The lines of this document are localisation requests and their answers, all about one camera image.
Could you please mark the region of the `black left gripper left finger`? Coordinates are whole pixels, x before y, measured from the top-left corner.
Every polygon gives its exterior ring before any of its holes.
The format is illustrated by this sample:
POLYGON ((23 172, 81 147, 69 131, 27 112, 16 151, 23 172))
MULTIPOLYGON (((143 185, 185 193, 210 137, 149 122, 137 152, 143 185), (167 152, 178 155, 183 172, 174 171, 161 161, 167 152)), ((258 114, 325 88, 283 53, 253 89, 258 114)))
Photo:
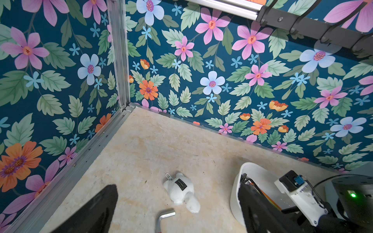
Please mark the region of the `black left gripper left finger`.
POLYGON ((117 186, 115 184, 107 185, 53 232, 107 233, 117 201, 117 186))

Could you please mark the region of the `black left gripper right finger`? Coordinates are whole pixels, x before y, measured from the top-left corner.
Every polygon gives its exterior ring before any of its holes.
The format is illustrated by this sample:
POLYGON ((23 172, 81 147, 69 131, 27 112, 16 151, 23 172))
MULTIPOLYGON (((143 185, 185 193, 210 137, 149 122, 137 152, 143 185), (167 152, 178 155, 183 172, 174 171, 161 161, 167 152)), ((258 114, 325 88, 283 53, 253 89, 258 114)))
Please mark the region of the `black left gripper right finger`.
POLYGON ((301 227, 270 204, 253 185, 241 183, 238 199, 248 233, 303 232, 301 227))

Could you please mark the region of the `orange handled hex key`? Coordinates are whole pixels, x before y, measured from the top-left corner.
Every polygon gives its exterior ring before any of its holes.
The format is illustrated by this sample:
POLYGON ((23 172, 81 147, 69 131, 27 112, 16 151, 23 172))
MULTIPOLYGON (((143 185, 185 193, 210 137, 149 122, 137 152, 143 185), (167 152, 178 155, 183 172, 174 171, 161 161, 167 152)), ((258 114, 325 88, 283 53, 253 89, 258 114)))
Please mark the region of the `orange handled hex key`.
POLYGON ((259 189, 260 193, 274 206, 276 207, 279 211, 281 211, 282 209, 280 208, 279 205, 277 205, 264 191, 262 191, 261 189, 259 189))

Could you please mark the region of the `red handled hex key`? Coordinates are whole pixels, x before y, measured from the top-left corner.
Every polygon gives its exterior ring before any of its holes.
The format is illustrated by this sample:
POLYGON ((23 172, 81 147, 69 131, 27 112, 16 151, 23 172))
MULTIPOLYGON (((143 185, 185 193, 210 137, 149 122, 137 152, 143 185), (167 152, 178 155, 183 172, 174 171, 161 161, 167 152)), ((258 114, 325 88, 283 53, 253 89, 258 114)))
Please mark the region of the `red handled hex key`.
POLYGON ((175 216, 176 215, 176 212, 174 209, 168 209, 168 210, 164 210, 164 211, 161 211, 159 214, 158 214, 158 217, 156 218, 156 222, 155 222, 155 233, 162 233, 162 230, 161 230, 161 221, 165 218, 168 218, 168 217, 172 217, 172 216, 175 216))

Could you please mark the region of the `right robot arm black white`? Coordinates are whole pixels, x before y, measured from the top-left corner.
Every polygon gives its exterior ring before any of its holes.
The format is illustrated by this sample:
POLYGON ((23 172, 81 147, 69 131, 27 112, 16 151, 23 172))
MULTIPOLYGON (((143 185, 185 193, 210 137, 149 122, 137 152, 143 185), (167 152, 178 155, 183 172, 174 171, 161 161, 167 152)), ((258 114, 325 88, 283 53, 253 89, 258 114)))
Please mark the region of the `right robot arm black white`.
POLYGON ((338 195, 337 212, 320 217, 316 233, 371 233, 373 231, 373 178, 357 174, 330 177, 338 195))

